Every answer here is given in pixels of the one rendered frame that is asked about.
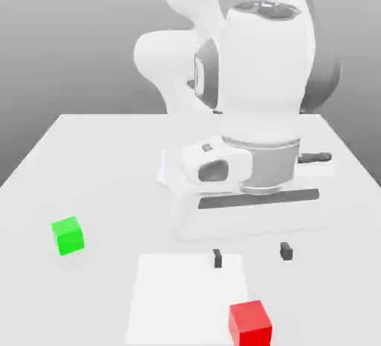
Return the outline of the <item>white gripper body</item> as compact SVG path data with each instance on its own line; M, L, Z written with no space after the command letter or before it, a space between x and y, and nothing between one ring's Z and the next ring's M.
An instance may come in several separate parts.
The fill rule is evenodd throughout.
M317 188L273 195L197 194L174 199L175 236L189 243L336 227L330 199Z

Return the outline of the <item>small red cube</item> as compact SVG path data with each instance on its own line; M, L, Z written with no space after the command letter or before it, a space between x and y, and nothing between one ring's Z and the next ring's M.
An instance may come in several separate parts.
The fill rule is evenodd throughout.
M261 301L231 305L228 329L234 346L271 346L272 323Z

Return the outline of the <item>small green cube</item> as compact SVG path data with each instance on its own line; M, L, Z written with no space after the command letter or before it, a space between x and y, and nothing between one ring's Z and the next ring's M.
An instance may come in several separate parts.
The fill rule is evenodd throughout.
M83 231L76 217L53 222L51 229L60 256L84 249Z

